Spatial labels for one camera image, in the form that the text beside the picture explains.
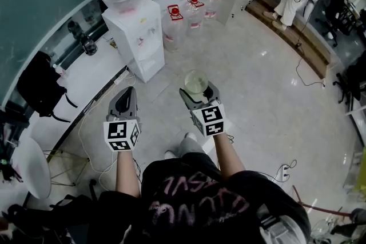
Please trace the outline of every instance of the shoe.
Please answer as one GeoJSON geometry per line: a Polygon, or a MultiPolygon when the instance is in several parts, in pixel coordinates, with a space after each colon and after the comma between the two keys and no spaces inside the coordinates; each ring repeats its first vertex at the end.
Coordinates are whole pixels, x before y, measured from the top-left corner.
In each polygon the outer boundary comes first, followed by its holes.
{"type": "Polygon", "coordinates": [[[193,132],[186,133],[184,138],[186,138],[186,137],[189,137],[189,138],[193,139],[195,142],[197,142],[197,137],[193,132]]]}
{"type": "Polygon", "coordinates": [[[173,154],[172,151],[168,150],[164,154],[164,159],[176,159],[177,156],[173,154]]]}
{"type": "Polygon", "coordinates": [[[269,11],[263,11],[263,15],[266,17],[266,18],[269,18],[269,19],[271,19],[271,20],[273,20],[273,21],[275,21],[277,18],[275,18],[274,16],[273,16],[273,13],[270,13],[269,11]]]}
{"type": "Polygon", "coordinates": [[[280,30],[280,31],[285,31],[287,28],[287,26],[283,25],[282,23],[276,22],[276,21],[272,22],[272,26],[274,26],[277,30],[280,30]]]}

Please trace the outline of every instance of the person's arm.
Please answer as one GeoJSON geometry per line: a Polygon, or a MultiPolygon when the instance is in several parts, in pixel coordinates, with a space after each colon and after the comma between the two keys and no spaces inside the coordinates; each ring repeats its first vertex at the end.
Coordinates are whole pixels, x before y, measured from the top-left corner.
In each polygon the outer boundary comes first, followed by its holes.
{"type": "Polygon", "coordinates": [[[222,178],[226,180],[238,172],[245,171],[245,167],[236,154],[227,134],[217,134],[213,139],[222,178]]]}
{"type": "Polygon", "coordinates": [[[136,198],[141,196],[132,151],[118,153],[116,191],[136,198]]]}

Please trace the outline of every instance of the backpack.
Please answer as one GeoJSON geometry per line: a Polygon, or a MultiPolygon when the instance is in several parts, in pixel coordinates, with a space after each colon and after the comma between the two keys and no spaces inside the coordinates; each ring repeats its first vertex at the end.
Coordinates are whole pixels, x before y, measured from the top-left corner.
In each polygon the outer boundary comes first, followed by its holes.
{"type": "Polygon", "coordinates": [[[57,83],[58,73],[51,67],[51,58],[44,52],[37,52],[27,68],[21,74],[17,89],[23,99],[40,117],[53,117],[58,121],[70,122],[56,117],[53,109],[65,95],[68,103],[72,103],[66,95],[67,90],[57,83]]]}

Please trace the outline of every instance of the white cabinet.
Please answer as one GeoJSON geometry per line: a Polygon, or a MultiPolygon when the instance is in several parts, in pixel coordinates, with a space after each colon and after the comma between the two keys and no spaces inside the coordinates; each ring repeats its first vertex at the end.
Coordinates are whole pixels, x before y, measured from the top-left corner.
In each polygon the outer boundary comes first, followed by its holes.
{"type": "Polygon", "coordinates": [[[165,64],[159,4],[144,0],[134,11],[107,9],[102,16],[122,59],[146,83],[165,64]]]}

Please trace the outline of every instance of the wooden step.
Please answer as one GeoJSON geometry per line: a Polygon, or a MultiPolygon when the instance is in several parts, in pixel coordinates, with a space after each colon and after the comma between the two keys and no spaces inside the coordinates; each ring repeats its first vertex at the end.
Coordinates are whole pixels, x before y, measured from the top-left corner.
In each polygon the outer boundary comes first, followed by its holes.
{"type": "MultiPolygon", "coordinates": [[[[278,0],[255,0],[267,10],[273,11],[273,9],[279,4],[278,0]]],[[[310,30],[305,27],[304,19],[300,20],[297,17],[293,20],[291,28],[301,37],[301,41],[305,40],[313,51],[324,61],[326,65],[331,62],[331,54],[327,47],[319,40],[319,38],[310,30]]]]}
{"type": "Polygon", "coordinates": [[[266,7],[257,1],[252,1],[245,9],[255,18],[259,19],[262,23],[266,24],[270,29],[272,29],[277,35],[279,35],[289,46],[291,46],[301,57],[304,58],[306,63],[314,70],[314,72],[319,76],[320,79],[325,78],[327,73],[327,64],[322,58],[314,52],[313,47],[309,45],[306,39],[301,41],[302,45],[300,48],[296,47],[297,40],[299,39],[298,33],[291,27],[288,27],[284,32],[277,30],[272,26],[272,21],[265,16],[263,16],[263,11],[267,11],[266,7]]]}

